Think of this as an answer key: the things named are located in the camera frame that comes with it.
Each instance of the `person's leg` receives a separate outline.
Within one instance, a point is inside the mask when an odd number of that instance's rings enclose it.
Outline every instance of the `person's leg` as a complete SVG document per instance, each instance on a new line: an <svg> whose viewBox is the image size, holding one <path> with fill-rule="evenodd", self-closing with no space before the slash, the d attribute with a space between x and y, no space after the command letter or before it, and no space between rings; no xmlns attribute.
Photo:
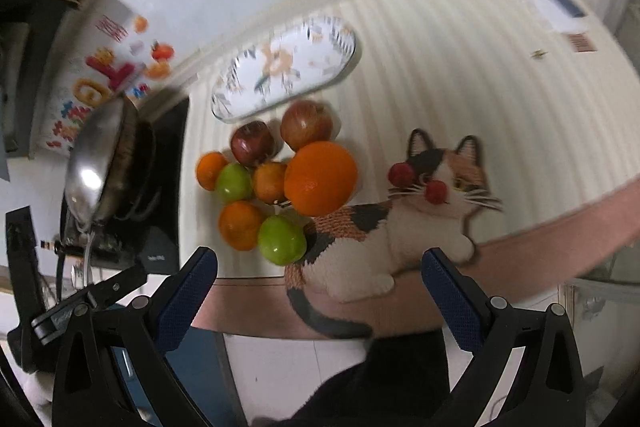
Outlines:
<svg viewBox="0 0 640 427"><path fill-rule="evenodd" d="M442 331L417 333L373 341L364 362L327 380L293 418L429 418L448 394Z"/></svg>

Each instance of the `black pants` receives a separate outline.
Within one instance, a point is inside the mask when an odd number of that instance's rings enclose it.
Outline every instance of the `black pants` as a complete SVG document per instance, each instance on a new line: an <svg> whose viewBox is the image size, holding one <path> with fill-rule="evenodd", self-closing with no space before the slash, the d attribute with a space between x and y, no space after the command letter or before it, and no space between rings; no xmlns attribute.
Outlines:
<svg viewBox="0 0 640 427"><path fill-rule="evenodd" d="M442 330L375 340L278 427L424 425L449 396Z"/></svg>

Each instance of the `stove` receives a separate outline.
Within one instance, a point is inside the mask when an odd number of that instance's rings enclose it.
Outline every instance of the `stove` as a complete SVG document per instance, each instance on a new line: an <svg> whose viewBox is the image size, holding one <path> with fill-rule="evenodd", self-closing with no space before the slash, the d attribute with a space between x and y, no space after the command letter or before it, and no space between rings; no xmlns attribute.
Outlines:
<svg viewBox="0 0 640 427"><path fill-rule="evenodd" d="M189 100L151 123L156 136L156 157L150 179L137 208L149 208L140 216L110 219L104 226L103 239L92 252L92 266L123 270L139 259L148 273L171 275L180 269L178 254L178 191L184 128ZM67 243L67 255L82 257L76 241L69 246L66 227L66 203L63 200L60 237Z"/></svg>

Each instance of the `small green object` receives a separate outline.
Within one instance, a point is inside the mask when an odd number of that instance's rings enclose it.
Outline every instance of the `small green object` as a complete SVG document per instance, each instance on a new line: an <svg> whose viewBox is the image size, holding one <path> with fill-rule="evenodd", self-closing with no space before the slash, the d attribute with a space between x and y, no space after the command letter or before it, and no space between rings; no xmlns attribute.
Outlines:
<svg viewBox="0 0 640 427"><path fill-rule="evenodd" d="M260 227L258 248L267 261L286 266L300 260L305 254L305 234L286 217L271 216Z"/></svg>
<svg viewBox="0 0 640 427"><path fill-rule="evenodd" d="M247 200L253 194L251 175L239 163L231 163L220 171L216 192L225 204Z"/></svg>

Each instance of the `oval plate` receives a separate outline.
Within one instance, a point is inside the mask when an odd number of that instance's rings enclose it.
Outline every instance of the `oval plate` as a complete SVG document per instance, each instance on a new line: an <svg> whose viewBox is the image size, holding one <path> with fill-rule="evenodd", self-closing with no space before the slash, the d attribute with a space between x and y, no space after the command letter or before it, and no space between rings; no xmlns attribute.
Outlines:
<svg viewBox="0 0 640 427"><path fill-rule="evenodd" d="M305 20L250 46L218 76L213 115L231 123L324 87L347 66L355 46L353 29L336 17Z"/></svg>

